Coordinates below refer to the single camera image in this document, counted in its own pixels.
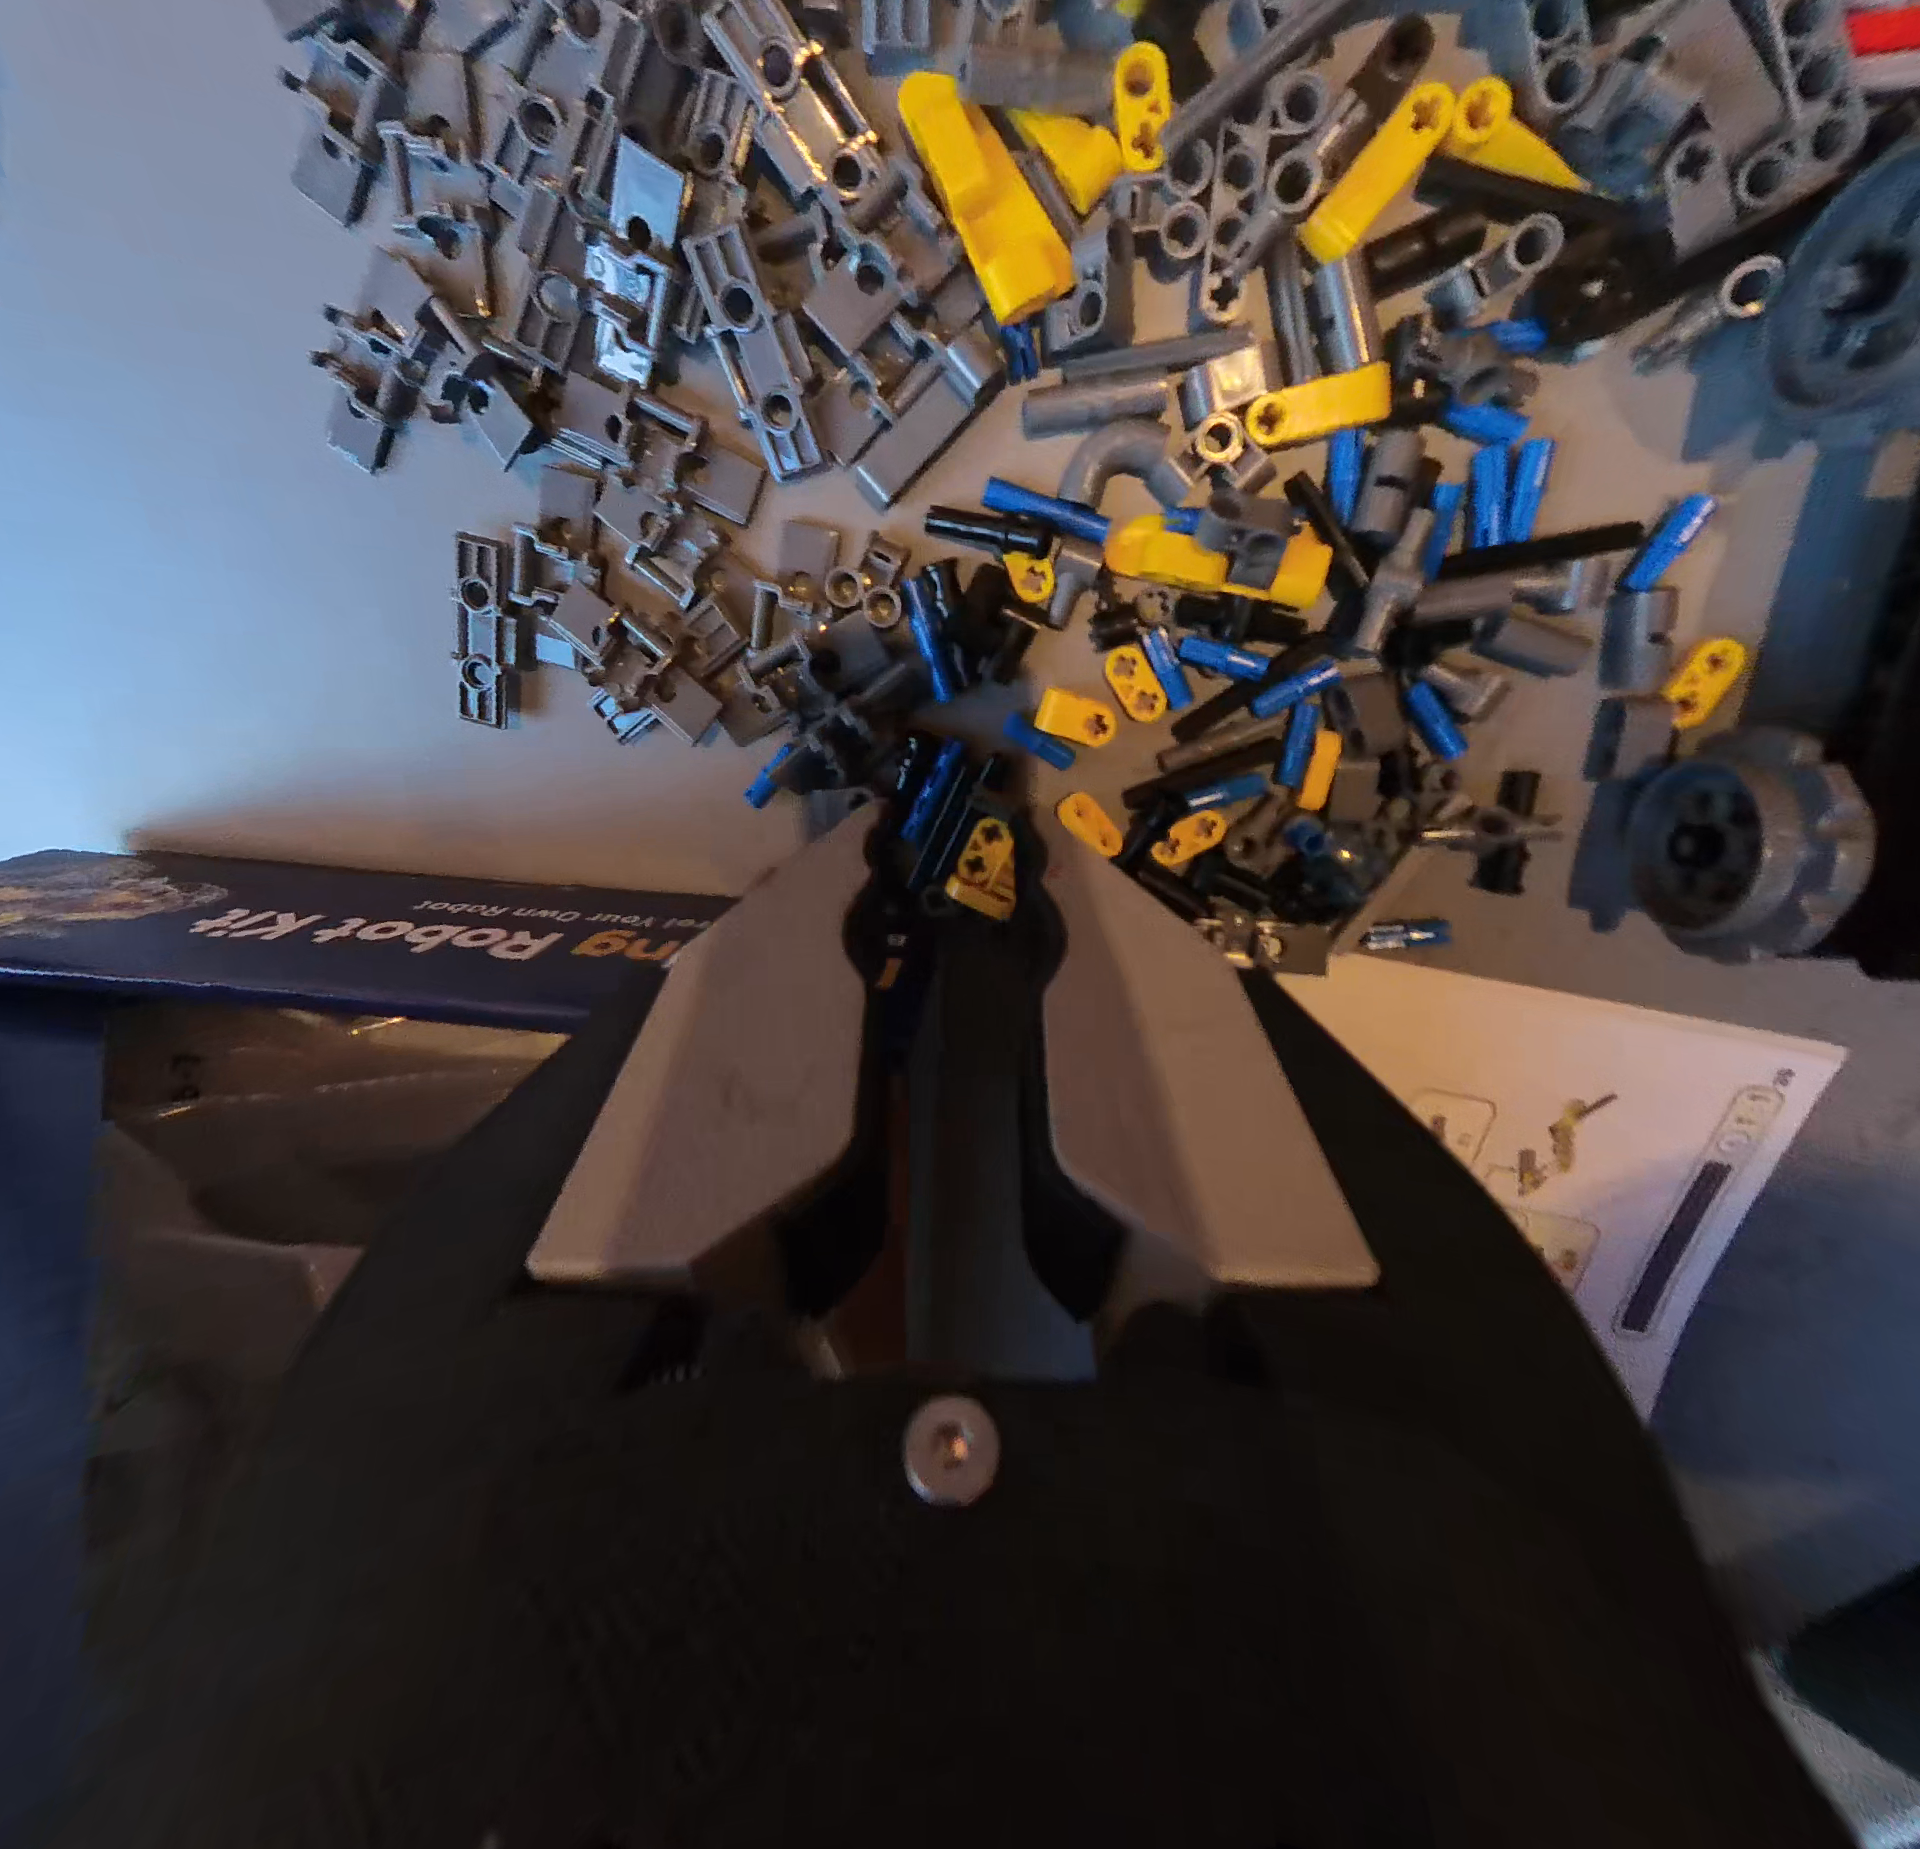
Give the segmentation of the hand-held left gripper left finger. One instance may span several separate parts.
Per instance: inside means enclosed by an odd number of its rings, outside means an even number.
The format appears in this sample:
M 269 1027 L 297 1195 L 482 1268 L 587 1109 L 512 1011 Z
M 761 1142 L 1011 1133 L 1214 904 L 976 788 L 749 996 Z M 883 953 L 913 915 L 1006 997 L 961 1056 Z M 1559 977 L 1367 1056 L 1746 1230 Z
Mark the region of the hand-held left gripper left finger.
M 824 1316 L 888 1222 L 886 1074 L 847 924 L 877 890 L 854 811 L 674 960 L 526 1257 L 542 1286 L 638 1286 Z

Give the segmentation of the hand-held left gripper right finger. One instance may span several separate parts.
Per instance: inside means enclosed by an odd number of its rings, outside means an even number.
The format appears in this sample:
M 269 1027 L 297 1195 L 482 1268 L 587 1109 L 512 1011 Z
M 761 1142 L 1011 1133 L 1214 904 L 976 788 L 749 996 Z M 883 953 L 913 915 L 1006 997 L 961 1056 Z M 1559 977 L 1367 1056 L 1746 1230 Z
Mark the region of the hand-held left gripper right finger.
M 1022 1240 L 1081 1323 L 1221 1295 L 1358 1293 L 1381 1263 L 1216 947 L 1066 834 L 1022 849 Z

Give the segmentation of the small yellow connector piece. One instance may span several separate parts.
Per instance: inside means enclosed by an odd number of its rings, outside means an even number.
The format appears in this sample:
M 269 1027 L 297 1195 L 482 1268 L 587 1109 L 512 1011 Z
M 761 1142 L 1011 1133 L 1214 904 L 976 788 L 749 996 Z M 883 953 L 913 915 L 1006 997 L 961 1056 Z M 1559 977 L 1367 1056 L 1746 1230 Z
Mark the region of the small yellow connector piece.
M 996 924 L 1012 920 L 1020 887 L 1020 845 L 1009 821 L 980 814 L 945 878 L 942 894 Z

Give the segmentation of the pile of small connector pieces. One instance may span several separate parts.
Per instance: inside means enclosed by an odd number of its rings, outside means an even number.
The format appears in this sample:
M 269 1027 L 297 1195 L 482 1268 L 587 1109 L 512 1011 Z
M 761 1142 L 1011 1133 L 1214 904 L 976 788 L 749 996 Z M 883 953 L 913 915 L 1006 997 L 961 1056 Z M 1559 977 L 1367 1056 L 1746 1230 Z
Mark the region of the pile of small connector pieces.
M 1476 887 L 1518 897 L 1556 834 L 1539 780 L 1506 769 L 1463 798 L 1469 733 L 1508 678 L 1594 670 L 1592 769 L 1637 788 L 1727 708 L 1746 646 L 1687 651 L 1670 575 L 1716 516 L 1539 529 L 1555 448 L 1501 397 L 1506 358 L 1542 327 L 1377 302 L 1416 277 L 1441 308 L 1500 300 L 1543 268 L 1584 187 L 1531 134 L 1500 75 L 1430 80 L 1433 28 L 1389 23 L 1311 133 L 1266 84 L 1260 114 L 1165 155 L 1140 196 L 1160 247 L 1229 250 L 1269 229 L 1278 339 L 1173 339 L 1187 373 L 1088 374 L 1022 407 L 1024 437 L 1066 417 L 1076 449 L 1041 493 L 989 474 L 974 504 L 928 504 L 937 560 L 908 565 L 904 646 L 833 712 L 793 714 L 744 793 L 831 820 L 889 806 L 913 897 L 942 886 L 980 814 L 1011 817 L 1006 762 L 925 716 L 985 691 L 1030 694 L 1006 718 L 1014 758 L 1067 773 L 1117 735 L 1165 730 L 1160 769 L 1109 817 L 1067 793 L 1060 820 L 1214 941 L 1307 970 L 1399 866 L 1472 855 Z M 1101 694 L 1027 678 L 1032 644 L 1081 616 Z

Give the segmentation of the yellow brick vehicle model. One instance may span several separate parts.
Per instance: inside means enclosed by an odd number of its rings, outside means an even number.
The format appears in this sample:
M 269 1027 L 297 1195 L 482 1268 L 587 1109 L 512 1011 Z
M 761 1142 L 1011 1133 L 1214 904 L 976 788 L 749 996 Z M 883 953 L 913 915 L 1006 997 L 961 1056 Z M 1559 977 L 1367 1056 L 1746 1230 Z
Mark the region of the yellow brick vehicle model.
M 1784 434 L 1916 428 L 1916 78 L 1878 75 L 1854 0 L 1476 0 L 1471 37 L 1597 187 L 1597 216 L 1524 288 L 1550 351 L 1723 300 L 1761 310 L 1761 415 Z M 1639 783 L 1622 830 L 1641 911 L 1748 962 L 1824 947 L 1899 864 L 1870 756 L 1808 733 L 1712 738 Z

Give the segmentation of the grey desk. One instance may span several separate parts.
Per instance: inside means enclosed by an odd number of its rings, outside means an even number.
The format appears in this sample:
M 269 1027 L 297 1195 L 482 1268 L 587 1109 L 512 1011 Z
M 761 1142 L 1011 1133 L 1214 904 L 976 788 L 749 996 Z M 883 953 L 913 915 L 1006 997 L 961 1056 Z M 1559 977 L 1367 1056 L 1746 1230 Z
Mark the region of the grey desk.
M 511 733 L 449 699 L 456 533 L 532 485 L 463 429 L 377 475 L 309 364 L 369 229 L 292 183 L 304 106 L 263 0 L 5 0 L 5 855 L 158 848 L 736 897 L 801 836 L 755 750 L 619 749 L 546 675 Z M 1672 1362 L 1659 1428 L 1764 1632 L 1916 1558 L 1916 986 L 1746 969 L 1430 858 L 1433 957 L 1847 1049 Z

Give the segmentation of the blue kit box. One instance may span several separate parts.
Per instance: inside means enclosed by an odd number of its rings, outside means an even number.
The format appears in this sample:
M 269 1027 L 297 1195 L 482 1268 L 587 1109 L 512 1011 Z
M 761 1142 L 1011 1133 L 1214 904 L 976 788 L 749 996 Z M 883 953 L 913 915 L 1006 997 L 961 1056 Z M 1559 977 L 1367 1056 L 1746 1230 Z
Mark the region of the blue kit box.
M 191 855 L 5 864 L 5 1844 L 398 1195 L 725 898 Z

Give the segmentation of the white instruction booklet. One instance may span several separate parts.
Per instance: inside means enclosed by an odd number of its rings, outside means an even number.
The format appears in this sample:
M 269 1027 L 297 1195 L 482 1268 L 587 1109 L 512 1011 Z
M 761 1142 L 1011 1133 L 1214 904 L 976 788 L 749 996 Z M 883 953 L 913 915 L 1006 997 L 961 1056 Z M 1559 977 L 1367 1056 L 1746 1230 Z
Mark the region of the white instruction booklet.
M 1641 1419 L 1845 1050 L 1348 955 L 1299 1005 L 1489 1192 Z

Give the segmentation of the pile of grey track links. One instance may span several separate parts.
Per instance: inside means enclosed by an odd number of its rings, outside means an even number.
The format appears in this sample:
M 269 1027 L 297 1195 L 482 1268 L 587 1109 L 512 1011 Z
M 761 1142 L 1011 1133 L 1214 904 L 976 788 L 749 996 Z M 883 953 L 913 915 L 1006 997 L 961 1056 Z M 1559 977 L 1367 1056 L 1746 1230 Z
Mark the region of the pile of grey track links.
M 904 646 L 908 565 L 765 491 L 846 472 L 888 511 L 1006 382 L 934 174 L 877 108 L 942 0 L 263 0 L 307 127 L 294 187 L 377 224 L 311 364 L 329 443 L 427 428 L 534 472 L 456 542 L 461 718 L 570 670 L 617 741 L 754 745 Z

